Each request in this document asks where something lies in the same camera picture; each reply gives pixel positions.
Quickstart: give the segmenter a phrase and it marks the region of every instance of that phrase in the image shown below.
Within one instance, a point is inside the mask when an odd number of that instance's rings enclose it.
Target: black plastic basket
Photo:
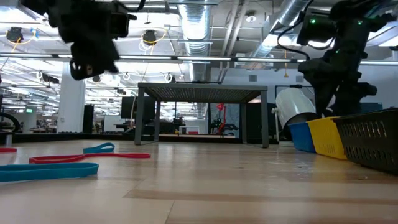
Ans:
[[[398,174],[398,108],[335,118],[347,158]]]

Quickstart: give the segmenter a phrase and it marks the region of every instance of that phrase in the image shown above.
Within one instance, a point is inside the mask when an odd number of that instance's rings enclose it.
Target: floor plank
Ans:
[[[17,145],[0,164],[81,154],[104,141]],[[0,183],[1,223],[398,223],[398,178],[287,147],[169,143],[97,157],[84,179]]]

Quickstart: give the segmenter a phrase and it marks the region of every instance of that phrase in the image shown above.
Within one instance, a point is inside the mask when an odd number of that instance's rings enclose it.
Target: metal table frame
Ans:
[[[231,100],[214,97],[214,99],[200,99],[188,96],[174,98],[164,98],[157,94],[156,89],[166,88],[168,90],[186,90],[187,93],[193,91],[202,90],[220,90],[220,91],[250,91],[245,98]],[[246,125],[246,104],[251,100],[261,96],[261,126],[262,126],[262,147],[269,147],[269,136],[268,136],[268,110],[267,110],[267,90],[266,86],[244,86],[244,85],[217,85],[217,84],[182,84],[182,83],[138,83],[138,97],[137,97],[137,116],[136,116],[136,133],[134,144],[141,145],[142,139],[142,124],[144,117],[144,95],[145,93],[156,99],[156,116],[155,116],[155,142],[159,141],[160,133],[160,105],[162,101],[169,102],[196,102],[196,103],[238,103],[241,105],[241,129],[242,129],[242,140],[243,144],[248,143],[247,136],[247,125]]]

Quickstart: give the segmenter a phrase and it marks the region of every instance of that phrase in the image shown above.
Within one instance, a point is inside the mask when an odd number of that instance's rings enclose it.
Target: monitor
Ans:
[[[121,112],[120,112],[120,116],[122,119],[130,119],[131,118],[131,109],[132,109],[133,101],[134,101],[134,96],[122,97],[122,108],[121,108]],[[136,118],[137,103],[138,103],[138,98],[136,99],[136,102],[134,103],[132,118]],[[144,121],[155,119],[155,105],[156,105],[156,100],[154,98],[152,98],[150,96],[144,97]]]

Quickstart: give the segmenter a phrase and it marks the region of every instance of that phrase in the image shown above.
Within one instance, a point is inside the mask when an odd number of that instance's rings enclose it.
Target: white cylinder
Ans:
[[[310,99],[298,88],[287,88],[282,90],[276,100],[278,117],[283,128],[294,117],[299,114],[313,114],[316,110]]]

